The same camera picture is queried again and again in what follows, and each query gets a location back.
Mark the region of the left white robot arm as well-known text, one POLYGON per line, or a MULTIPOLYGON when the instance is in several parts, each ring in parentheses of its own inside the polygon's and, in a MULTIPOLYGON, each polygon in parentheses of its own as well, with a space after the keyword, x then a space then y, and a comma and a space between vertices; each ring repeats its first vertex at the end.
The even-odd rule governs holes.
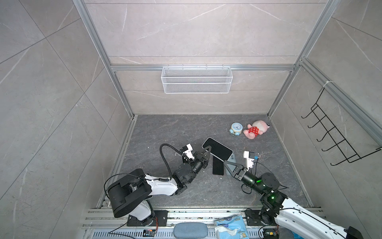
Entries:
POLYGON ((151 176, 144 173, 141 168, 130 173, 123 173, 122 178, 105 189, 114 217, 121 218, 130 215, 140 222, 153 218, 155 213, 147 200, 155 195, 174 196, 183 193, 199 172, 208 166, 211 150, 211 146, 207 146, 201 152, 198 152, 193 151, 191 144, 187 144, 181 149, 176 149, 167 143, 161 144, 159 151, 169 176, 151 176), (171 171, 170 165, 164 156, 163 147, 165 146, 182 157, 183 163, 175 172, 171 171))

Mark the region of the cased phone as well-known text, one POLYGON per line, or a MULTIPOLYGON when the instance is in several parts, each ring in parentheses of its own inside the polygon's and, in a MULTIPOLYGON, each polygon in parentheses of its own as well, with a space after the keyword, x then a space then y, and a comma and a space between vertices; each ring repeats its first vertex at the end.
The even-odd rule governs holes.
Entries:
POLYGON ((228 161, 233 155, 233 150, 211 137, 206 139, 206 141, 202 144, 202 148, 206 148, 208 146, 211 147, 211 154, 222 162, 228 161))

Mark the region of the light blue phone case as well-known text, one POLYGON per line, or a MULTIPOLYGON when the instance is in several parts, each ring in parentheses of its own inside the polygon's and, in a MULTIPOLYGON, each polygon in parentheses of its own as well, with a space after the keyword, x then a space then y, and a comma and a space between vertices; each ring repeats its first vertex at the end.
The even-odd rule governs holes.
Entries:
POLYGON ((230 158, 227 160, 227 162, 229 162, 229 163, 227 165, 223 165, 223 166, 224 166, 226 175, 230 176, 231 175, 230 171, 234 171, 236 168, 236 166, 232 164, 232 163, 237 162, 234 153, 230 156, 230 158))

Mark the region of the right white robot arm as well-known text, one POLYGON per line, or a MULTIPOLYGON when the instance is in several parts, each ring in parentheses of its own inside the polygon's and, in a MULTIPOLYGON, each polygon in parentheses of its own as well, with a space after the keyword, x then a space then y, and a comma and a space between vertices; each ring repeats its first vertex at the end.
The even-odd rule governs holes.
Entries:
POLYGON ((259 217, 265 225, 279 225, 304 239, 362 239, 360 231, 330 223, 300 206, 279 190, 280 183, 272 173, 255 176, 243 165, 225 161, 230 175, 261 195, 263 207, 259 217))

